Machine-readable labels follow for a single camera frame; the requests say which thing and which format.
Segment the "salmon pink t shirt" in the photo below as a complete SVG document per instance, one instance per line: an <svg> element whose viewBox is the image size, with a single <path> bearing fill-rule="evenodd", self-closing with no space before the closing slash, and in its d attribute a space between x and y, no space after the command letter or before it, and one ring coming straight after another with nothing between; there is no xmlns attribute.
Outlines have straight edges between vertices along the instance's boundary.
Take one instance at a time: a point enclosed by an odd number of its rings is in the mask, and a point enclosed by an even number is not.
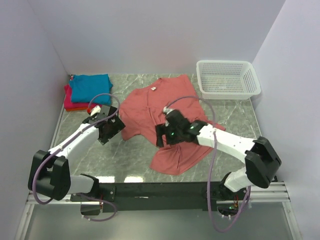
<svg viewBox="0 0 320 240"><path fill-rule="evenodd" d="M159 78L133 90L120 105L125 124L122 138L144 136L159 147L150 168L162 174L180 175L206 157L213 148L197 144L192 123L209 120L186 74Z"/></svg>

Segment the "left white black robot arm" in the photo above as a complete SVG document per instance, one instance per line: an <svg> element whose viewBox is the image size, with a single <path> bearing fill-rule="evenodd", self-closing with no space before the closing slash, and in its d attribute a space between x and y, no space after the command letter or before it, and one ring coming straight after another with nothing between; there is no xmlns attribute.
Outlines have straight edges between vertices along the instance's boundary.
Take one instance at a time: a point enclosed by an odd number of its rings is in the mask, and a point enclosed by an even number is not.
<svg viewBox="0 0 320 240"><path fill-rule="evenodd" d="M37 151L28 179L28 189L36 202L45 205L71 194L83 195L88 201L96 200L101 195L99 180L87 174L71 175L69 163L95 142L104 145L124 128L125 124L117 116L97 122L86 119L56 147Z"/></svg>

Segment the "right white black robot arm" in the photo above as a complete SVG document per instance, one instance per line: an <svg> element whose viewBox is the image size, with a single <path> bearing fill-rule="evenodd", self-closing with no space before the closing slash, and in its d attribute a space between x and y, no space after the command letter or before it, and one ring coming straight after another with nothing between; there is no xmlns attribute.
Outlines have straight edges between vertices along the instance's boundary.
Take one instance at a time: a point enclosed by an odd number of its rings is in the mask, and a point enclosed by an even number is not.
<svg viewBox="0 0 320 240"><path fill-rule="evenodd" d="M230 200L240 190L251 186L267 189L282 164L270 141L262 136L258 139L241 137L201 120L180 125L166 122L156 125L155 130L157 147L162 148L165 143L195 143L219 150L243 162L243 168L227 173L210 188L211 199Z"/></svg>

